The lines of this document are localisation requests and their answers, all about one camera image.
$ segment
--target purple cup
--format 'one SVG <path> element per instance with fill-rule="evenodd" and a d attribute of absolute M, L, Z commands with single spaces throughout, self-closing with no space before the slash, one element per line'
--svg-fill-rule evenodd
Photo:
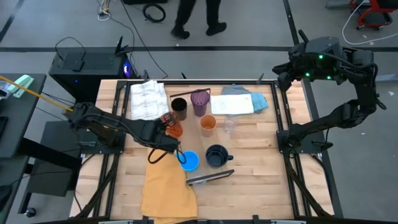
<path fill-rule="evenodd" d="M 191 94 L 193 112 L 196 116 L 202 117 L 206 114 L 207 103 L 210 101 L 210 94 L 206 90 L 197 90 Z"/>

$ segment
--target concrete floor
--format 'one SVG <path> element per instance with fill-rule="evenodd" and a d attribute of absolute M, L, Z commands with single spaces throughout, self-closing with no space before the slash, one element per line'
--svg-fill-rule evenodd
<path fill-rule="evenodd" d="M 332 35 L 341 39 L 341 28 L 349 16 L 349 10 L 325 9 L 326 0 L 289 0 L 297 29 L 303 29 L 308 38 Z M 14 12 L 17 0 L 0 1 L 0 28 Z M 166 20 L 161 24 L 145 21 L 142 13 L 127 6 L 140 35 L 149 47 L 176 46 L 268 46 L 290 47 L 293 45 L 289 23 L 283 1 L 280 0 L 227 0 L 220 9 L 220 20 L 228 23 L 226 32 L 207 37 L 205 2 L 198 1 L 192 18 L 186 25 L 191 32 L 187 40 L 175 40 L 169 35 L 174 24 L 178 0 L 164 5 Z M 131 33 L 113 22 L 97 20 L 98 5 L 95 0 L 24 0 L 15 19 L 0 42 L 0 73 L 46 73 L 55 53 L 51 50 L 62 38 L 72 36 L 85 47 L 113 47 L 119 37 L 124 36 L 125 44 L 131 45 Z M 112 1 L 113 18 L 131 27 L 121 3 Z M 376 32 L 372 29 L 355 29 L 355 21 L 346 28 L 347 39 L 362 42 L 397 32 L 398 22 Z M 136 46 L 142 46 L 136 35 Z M 73 41 L 65 41 L 61 47 L 76 47 Z M 376 51 L 388 50 L 383 47 L 398 47 L 398 37 L 364 44 Z M 26 53 L 6 52 L 8 47 L 26 47 Z M 276 78 L 271 72 L 274 65 L 288 61 L 282 51 L 156 51 L 152 52 L 158 64 L 170 78 L 181 78 L 183 72 L 188 78 Z M 134 52 L 139 73 L 148 70 L 151 78 L 163 77 L 147 52 Z M 397 73 L 397 52 L 375 53 L 380 75 Z M 315 101 L 320 116 L 329 114 L 336 106 L 353 99 L 353 86 L 345 83 L 337 86 L 332 82 L 312 83 Z M 398 152 L 395 138 L 398 121 L 398 86 L 382 83 L 377 86 L 381 100 L 388 110 L 378 110 L 362 125 L 353 129 L 331 129 L 329 141 L 335 146 L 329 149 L 331 164 L 340 195 L 343 215 L 346 218 L 397 221 Z M 48 77 L 44 91 L 67 100 L 73 98 L 55 81 Z M 57 116 L 61 110 L 40 100 L 42 108 Z M 40 141 L 45 122 L 57 120 L 35 110 L 26 137 Z M 28 219 L 16 214 L 27 179 L 24 179 L 9 214 L 7 223 L 36 223 L 66 219 L 73 194 L 66 197 L 34 195 L 30 206 L 38 211 L 36 217 Z"/>

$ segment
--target wooden tabletop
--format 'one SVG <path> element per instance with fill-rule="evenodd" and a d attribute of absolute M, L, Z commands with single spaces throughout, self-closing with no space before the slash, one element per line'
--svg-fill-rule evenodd
<path fill-rule="evenodd" d="M 103 80 L 99 88 L 96 106 L 111 112 L 117 80 Z M 212 95 L 220 95 L 221 85 L 165 85 L 168 95 L 211 88 Z M 228 168 L 235 173 L 230 177 L 214 180 L 204 187 L 195 188 L 198 200 L 198 218 L 200 219 L 260 219 L 293 218 L 289 188 L 284 160 L 278 150 L 275 132 L 277 121 L 274 102 L 269 85 L 244 85 L 251 92 L 262 93 L 268 102 L 268 109 L 261 114 L 250 114 L 239 117 L 239 125 L 231 134 L 226 134 L 217 126 L 217 133 L 222 136 L 220 144 L 224 145 L 234 156 L 228 162 Z M 122 105 L 124 92 L 121 94 Z M 293 83 L 287 92 L 290 112 L 294 123 L 310 121 L 303 88 L 300 82 Z M 287 129 L 282 97 L 278 90 L 278 99 L 282 112 L 284 128 Z M 127 118 L 131 118 L 131 107 L 127 107 Z M 223 124 L 224 116 L 216 116 L 217 122 Z M 301 155 L 301 162 L 307 188 L 318 203 L 329 213 L 333 213 L 325 173 L 322 167 L 309 155 Z M 81 169 L 76 196 L 82 207 L 86 205 L 98 187 L 102 155 L 95 155 Z M 140 220 L 141 193 L 145 178 L 147 150 L 126 136 L 125 151 L 119 160 L 118 175 L 114 190 L 111 219 Z M 303 212 L 302 197 L 296 187 L 300 214 Z M 106 196 L 103 194 L 100 215 L 104 214 Z M 73 202 L 70 216 L 79 212 Z"/>

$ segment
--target orange cup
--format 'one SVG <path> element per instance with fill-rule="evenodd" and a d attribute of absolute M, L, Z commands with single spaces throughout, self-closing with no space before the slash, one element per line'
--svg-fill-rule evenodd
<path fill-rule="evenodd" d="M 200 118 L 201 134 L 206 137 L 213 135 L 214 129 L 216 129 L 217 120 L 212 115 L 204 115 Z"/>

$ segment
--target yellow cloth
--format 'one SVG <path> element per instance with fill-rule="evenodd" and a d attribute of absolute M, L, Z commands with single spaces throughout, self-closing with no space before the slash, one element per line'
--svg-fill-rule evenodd
<path fill-rule="evenodd" d="M 155 150 L 151 160 L 164 153 Z M 154 217 L 155 224 L 179 223 L 197 219 L 197 198 L 186 183 L 187 175 L 173 154 L 167 154 L 156 164 L 147 162 L 141 212 Z"/>

